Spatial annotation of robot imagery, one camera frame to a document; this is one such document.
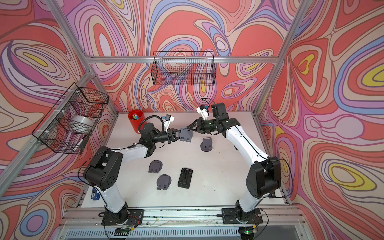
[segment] red container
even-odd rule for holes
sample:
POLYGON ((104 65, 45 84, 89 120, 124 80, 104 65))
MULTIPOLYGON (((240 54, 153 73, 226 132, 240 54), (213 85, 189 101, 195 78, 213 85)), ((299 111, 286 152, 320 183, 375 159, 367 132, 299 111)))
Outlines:
POLYGON ((140 132, 139 132, 139 124, 145 119, 145 117, 144 117, 144 113, 143 113, 141 110, 132 110, 132 111, 130 111, 130 112, 128 113, 128 119, 129 119, 129 121, 131 122, 132 127, 133 127, 133 129, 135 130, 135 132, 136 132, 136 133, 140 133, 140 132), (134 114, 136 114, 136 115, 139 117, 139 119, 135 120, 135 119, 133 118, 133 115, 134 115, 134 114))

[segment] swirly pattern backdrop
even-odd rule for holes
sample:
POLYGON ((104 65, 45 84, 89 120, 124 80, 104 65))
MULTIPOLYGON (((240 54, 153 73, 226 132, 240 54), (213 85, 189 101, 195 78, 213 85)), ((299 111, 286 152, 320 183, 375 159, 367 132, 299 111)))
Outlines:
MULTIPOLYGON (((66 1, 62 10, 86 54, 152 56, 204 51, 276 56, 297 1, 66 1)), ((94 64, 118 111, 193 111, 212 98, 253 110, 271 64, 217 64, 215 86, 153 86, 151 64, 94 64)))
MULTIPOLYGON (((0 22, 2 172, 84 68, 44 0, 0 1, 0 22)), ((112 119, 107 108, 81 156, 38 149, 0 198, 1 240, 49 239, 83 186, 77 170, 101 145, 112 119)))
POLYGON ((383 33, 383 1, 313 1, 258 112, 316 239, 384 239, 383 33))

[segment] gray plastic stand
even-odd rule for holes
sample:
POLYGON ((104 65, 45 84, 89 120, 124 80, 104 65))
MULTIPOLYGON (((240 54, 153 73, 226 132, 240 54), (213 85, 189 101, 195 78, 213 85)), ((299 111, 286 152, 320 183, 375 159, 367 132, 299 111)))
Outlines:
POLYGON ((161 189, 164 189, 164 190, 167 190, 170 183, 171 183, 171 178, 170 176, 168 176, 167 174, 163 174, 161 175, 158 179, 157 179, 157 189, 158 190, 161 190, 161 189))
POLYGON ((182 142, 191 142, 193 137, 193 131, 187 127, 180 128, 180 141, 182 142))
POLYGON ((210 138, 210 137, 203 138, 203 142, 200 144, 200 148, 204 152, 211 151, 213 149, 213 147, 212 147, 212 138, 210 138))
POLYGON ((163 163, 161 161, 153 160, 149 165, 148 172, 159 173, 162 167, 163 167, 163 163))

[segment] black wire basket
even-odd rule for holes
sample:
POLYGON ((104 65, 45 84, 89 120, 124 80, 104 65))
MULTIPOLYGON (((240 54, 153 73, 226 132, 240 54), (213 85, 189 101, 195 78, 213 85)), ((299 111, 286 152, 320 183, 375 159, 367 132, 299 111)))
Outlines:
POLYGON ((108 101, 109 96, 105 93, 93 88, 77 87, 48 127, 36 131, 47 114, 33 130, 32 135, 53 152, 82 154, 108 101))
POLYGON ((155 51, 153 56, 153 85, 215 85, 213 51, 155 51))

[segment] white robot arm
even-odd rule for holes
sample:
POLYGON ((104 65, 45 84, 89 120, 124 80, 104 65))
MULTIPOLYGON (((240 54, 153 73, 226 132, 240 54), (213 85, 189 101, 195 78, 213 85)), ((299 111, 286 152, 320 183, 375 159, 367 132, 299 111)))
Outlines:
MULTIPOLYGON (((232 142, 246 160, 249 166, 245 182, 248 191, 236 202, 235 214, 238 221, 247 222, 250 216, 256 214, 255 209, 260 201, 280 188, 280 162, 276 157, 271 158, 256 146, 244 132, 240 123, 235 118, 228 117, 223 103, 212 105, 212 113, 215 119, 206 120, 205 113, 202 113, 203 118, 198 118, 188 128, 202 134, 218 131, 216 134, 221 133, 232 142)), ((121 198, 115 185, 121 161, 148 157, 156 149, 156 142, 171 143, 179 139, 176 136, 176 133, 180 132, 179 130, 164 131, 163 120, 170 123, 173 121, 173 117, 167 115, 163 119, 158 116, 150 116, 143 122, 151 117, 159 118, 162 121, 161 131, 149 122, 141 130, 141 138, 137 144, 120 150, 99 148, 83 174, 84 178, 100 192, 107 204, 106 214, 116 219, 116 224, 124 224, 129 216, 127 203, 121 198)))
POLYGON ((138 143, 123 149, 100 147, 83 173, 83 177, 98 190, 103 198, 106 204, 105 214, 110 216, 114 223, 118 225, 125 224, 129 216, 127 203, 122 199, 115 184, 121 162, 151 156, 156 149, 156 142, 171 143, 179 140, 176 133, 180 132, 180 130, 168 128, 174 117, 166 115, 161 118, 153 115, 144 119, 143 122, 149 118, 160 119, 162 130, 156 129, 150 122, 146 123, 141 129, 141 123, 139 125, 141 137, 138 143))
POLYGON ((245 184, 248 191, 236 202, 236 215, 240 222, 255 214, 256 206, 272 192, 281 186, 280 162, 276 157, 270 157, 263 152, 247 136, 240 123, 235 118, 229 118, 223 103, 212 105, 215 119, 198 118, 189 129, 210 134, 218 131, 226 137, 243 156, 249 166, 245 184))

